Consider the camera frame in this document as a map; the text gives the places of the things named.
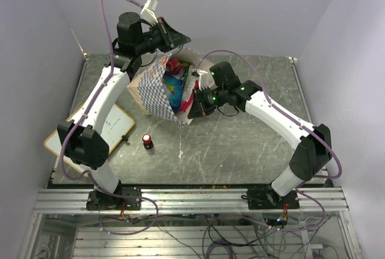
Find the pink snack bag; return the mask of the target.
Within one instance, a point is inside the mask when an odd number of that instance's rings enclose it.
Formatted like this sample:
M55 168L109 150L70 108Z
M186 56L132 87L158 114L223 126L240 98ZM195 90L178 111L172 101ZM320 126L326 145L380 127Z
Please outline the pink snack bag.
M183 75L184 85L180 111L186 112L187 108L190 106L193 100L193 90L197 87L198 80L199 74L196 71L196 67L191 64Z

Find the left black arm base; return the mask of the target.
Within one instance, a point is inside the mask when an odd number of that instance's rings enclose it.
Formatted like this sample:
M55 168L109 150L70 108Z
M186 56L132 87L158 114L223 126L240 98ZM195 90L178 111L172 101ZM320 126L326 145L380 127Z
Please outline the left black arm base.
M121 187L118 195L123 198L107 195L98 190L93 190L88 194L86 202L86 210L88 211L105 211L105 210L140 210L141 208L141 191L136 187Z

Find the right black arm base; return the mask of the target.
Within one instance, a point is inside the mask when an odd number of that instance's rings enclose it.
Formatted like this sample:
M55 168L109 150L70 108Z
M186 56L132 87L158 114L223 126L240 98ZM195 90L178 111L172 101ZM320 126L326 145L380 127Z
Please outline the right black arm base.
M284 208L294 210L300 207L295 190L291 190L286 196L281 197L269 188L259 186L258 188L248 189L241 198L247 201L249 210L283 210Z

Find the blue checkered paper bag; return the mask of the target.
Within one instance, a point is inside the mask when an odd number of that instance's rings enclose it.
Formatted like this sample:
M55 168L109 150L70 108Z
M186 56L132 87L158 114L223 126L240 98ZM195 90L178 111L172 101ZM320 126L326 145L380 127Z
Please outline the blue checkered paper bag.
M197 69L209 71L214 64L208 58L203 58L197 52L188 48L171 51L156 58L142 73L135 77L127 86L134 101L145 115L152 115L161 119L177 123L191 123L188 119L192 102L186 112L174 111L164 90L162 78L173 76L183 81L188 66L194 65Z

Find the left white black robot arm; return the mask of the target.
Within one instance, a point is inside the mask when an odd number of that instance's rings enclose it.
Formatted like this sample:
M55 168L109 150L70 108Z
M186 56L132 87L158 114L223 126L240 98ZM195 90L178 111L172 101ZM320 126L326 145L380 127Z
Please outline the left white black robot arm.
M108 166L109 146L101 136L112 106L142 65L142 55L170 52L191 41L163 17L144 18L125 12L117 22L117 38L110 43L110 63L87 98L80 115L57 126L61 142L60 161L69 157L86 167L95 192L109 209L122 204L122 184Z

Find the blue fruit candy bag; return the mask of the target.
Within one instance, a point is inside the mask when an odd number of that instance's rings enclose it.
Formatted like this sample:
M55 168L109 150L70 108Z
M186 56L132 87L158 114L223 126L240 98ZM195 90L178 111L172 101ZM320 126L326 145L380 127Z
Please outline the blue fruit candy bag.
M182 80L165 75L162 78L162 82L171 108L174 111L179 111L183 95Z

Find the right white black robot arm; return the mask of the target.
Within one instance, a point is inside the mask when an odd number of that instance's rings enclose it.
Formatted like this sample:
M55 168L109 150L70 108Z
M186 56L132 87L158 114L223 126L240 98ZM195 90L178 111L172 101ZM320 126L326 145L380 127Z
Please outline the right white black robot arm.
M228 104L237 112L260 119L294 150L288 167L269 184L265 193L265 201L270 207L279 208L286 202L289 192L314 178L331 160L331 135L327 126L314 126L293 115L266 95L255 82L240 82L230 63L217 63L208 71L197 70L192 75L198 80L211 75L215 86L198 86L193 90L189 119L208 116Z

